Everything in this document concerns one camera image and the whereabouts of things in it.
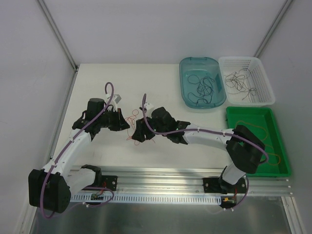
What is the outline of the dark wire pulled from tangle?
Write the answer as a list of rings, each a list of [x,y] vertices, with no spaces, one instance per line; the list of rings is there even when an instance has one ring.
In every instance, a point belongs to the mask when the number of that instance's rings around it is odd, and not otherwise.
[[[249,90],[247,81],[251,72],[249,69],[241,69],[238,72],[232,72],[225,76],[225,84],[231,89],[236,89],[239,92],[246,92]]]

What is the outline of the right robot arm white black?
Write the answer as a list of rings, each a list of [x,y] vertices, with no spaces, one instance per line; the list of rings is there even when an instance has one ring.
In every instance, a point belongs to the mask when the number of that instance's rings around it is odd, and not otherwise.
[[[219,148],[228,153],[231,163],[220,177],[208,184],[214,193],[233,192],[237,182],[246,174],[255,174],[262,164],[265,145],[246,126],[234,129],[213,130],[187,121],[175,120],[164,107],[143,110],[143,118],[136,121],[132,139],[144,142],[155,135],[167,137],[176,144],[198,144]]]

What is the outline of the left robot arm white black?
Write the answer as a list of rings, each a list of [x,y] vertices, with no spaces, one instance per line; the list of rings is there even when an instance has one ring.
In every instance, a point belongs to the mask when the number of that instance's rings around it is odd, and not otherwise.
[[[29,204],[55,213],[64,212],[72,196],[86,187],[97,190],[103,187],[101,169],[83,165],[70,175],[70,170],[79,154],[89,145],[102,128],[110,131],[129,129],[117,104],[120,95],[107,100],[91,98],[87,109],[73,123],[72,130],[63,148],[40,170],[33,169],[28,176]]]

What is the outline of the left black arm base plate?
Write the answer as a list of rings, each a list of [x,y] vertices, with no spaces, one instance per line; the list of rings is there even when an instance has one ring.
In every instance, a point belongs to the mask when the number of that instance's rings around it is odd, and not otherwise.
[[[100,181],[97,183],[94,183],[93,185],[91,185],[91,187],[107,188],[112,191],[116,191],[117,181],[118,181],[118,176],[116,175],[102,175]]]

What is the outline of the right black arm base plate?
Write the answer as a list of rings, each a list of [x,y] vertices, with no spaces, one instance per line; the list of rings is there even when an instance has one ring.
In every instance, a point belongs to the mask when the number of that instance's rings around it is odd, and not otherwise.
[[[247,185],[244,178],[240,178],[235,185],[226,182],[219,183],[218,177],[204,177],[202,179],[204,193],[220,193],[220,194],[244,194],[247,191]]]

